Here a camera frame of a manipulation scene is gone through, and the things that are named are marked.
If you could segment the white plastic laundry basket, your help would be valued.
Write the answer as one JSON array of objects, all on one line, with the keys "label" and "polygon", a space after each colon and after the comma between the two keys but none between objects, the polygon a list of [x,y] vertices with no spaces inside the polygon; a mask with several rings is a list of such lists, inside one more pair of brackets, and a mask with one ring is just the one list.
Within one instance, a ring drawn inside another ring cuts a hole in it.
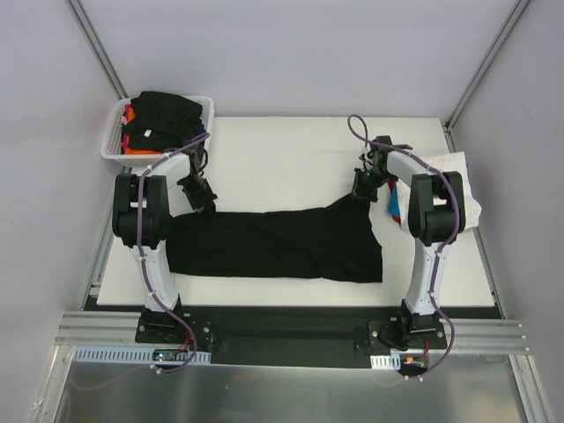
[{"label": "white plastic laundry basket", "polygon": [[[204,128],[212,134],[215,103],[209,96],[186,96],[186,99],[200,104],[203,108],[201,120]],[[147,167],[157,161],[161,154],[121,154],[122,150],[122,115],[130,104],[131,98],[118,100],[113,106],[105,123],[101,138],[100,155],[106,160],[112,160],[123,167]]]}]

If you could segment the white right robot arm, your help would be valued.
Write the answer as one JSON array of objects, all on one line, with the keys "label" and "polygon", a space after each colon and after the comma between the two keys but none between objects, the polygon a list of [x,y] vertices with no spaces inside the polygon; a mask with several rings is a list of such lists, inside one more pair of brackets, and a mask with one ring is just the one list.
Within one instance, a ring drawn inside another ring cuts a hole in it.
[{"label": "white right robot arm", "polygon": [[412,278],[396,320],[378,330],[380,342],[405,351],[442,331],[439,293],[451,245],[465,227],[464,186],[458,172],[442,172],[389,136],[366,142],[362,168],[355,170],[352,194],[369,202],[391,181],[409,189],[408,228],[415,240]]}]

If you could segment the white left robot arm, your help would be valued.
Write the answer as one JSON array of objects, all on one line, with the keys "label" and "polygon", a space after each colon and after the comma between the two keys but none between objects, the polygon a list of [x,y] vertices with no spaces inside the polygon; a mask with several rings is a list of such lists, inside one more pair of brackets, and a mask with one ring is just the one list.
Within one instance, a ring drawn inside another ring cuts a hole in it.
[{"label": "white left robot arm", "polygon": [[169,192],[179,187],[193,212],[211,217],[217,195],[204,178],[207,165],[200,134],[178,149],[160,155],[140,173],[115,178],[112,230],[133,256],[145,291],[137,342],[197,344],[197,336],[182,312],[182,300],[167,260],[172,229]]}]

